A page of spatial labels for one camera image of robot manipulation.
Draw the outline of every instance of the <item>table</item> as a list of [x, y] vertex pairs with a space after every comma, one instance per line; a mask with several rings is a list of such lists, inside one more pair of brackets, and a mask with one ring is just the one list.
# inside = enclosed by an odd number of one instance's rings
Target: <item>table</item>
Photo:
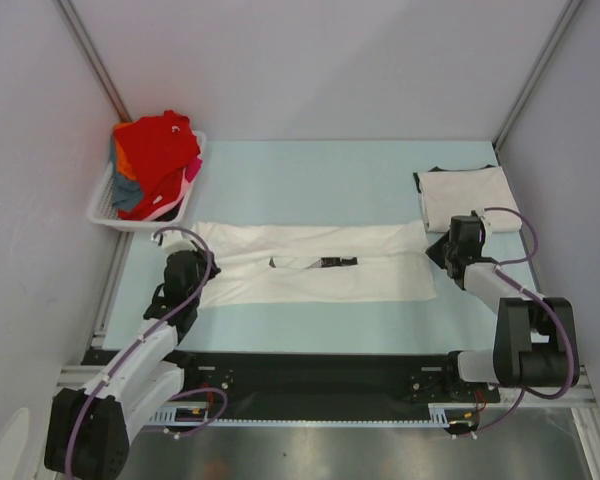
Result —
[[[489, 142], [209, 142], [184, 226], [382, 225], [418, 220], [413, 172], [496, 164]], [[438, 235], [429, 235], [433, 243]], [[485, 254], [524, 255], [518, 233], [495, 234]], [[134, 234], [115, 295], [105, 349], [133, 338], [165, 255]], [[492, 348], [496, 317], [432, 263], [438, 297], [425, 302], [231, 305], [204, 309], [179, 346], [207, 352], [446, 354]], [[529, 266], [507, 271], [533, 285]]]

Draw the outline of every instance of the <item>blue cloth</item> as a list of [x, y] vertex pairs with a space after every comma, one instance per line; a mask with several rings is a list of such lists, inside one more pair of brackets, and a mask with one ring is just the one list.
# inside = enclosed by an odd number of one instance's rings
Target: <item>blue cloth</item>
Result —
[[142, 193], [138, 182], [129, 180], [118, 172], [118, 154], [116, 153], [116, 144], [113, 135], [111, 135], [111, 142], [109, 144], [109, 161], [113, 164], [111, 205], [123, 212], [130, 212], [142, 201], [144, 193]]

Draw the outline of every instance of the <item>gray floor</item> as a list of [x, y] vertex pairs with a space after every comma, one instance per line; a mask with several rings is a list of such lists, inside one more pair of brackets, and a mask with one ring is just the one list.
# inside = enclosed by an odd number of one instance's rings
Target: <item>gray floor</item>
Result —
[[477, 440], [442, 430], [211, 428], [136, 439], [120, 480], [590, 479], [570, 410], [521, 410]]

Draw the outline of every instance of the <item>laundry basket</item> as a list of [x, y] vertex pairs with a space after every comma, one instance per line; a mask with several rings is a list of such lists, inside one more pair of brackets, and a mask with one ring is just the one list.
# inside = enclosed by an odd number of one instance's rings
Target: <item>laundry basket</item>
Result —
[[[204, 159], [204, 148], [207, 143], [207, 137], [204, 133], [194, 131], [193, 134], [198, 139], [198, 146], [200, 147], [200, 156]], [[184, 218], [187, 205], [189, 204], [189, 198], [194, 186], [192, 185], [189, 191], [185, 194], [180, 204], [180, 210], [178, 215], [173, 220], [166, 222], [142, 222], [138, 220], [122, 220], [118, 217], [118, 210], [111, 206], [111, 197], [113, 195], [113, 165], [111, 162], [107, 162], [107, 168], [102, 175], [102, 178], [98, 182], [91, 201], [89, 202], [89, 208], [87, 210], [87, 217], [93, 223], [98, 225], [106, 225], [121, 232], [137, 232], [137, 231], [150, 231], [157, 230], [160, 227], [166, 225], [180, 225]]]

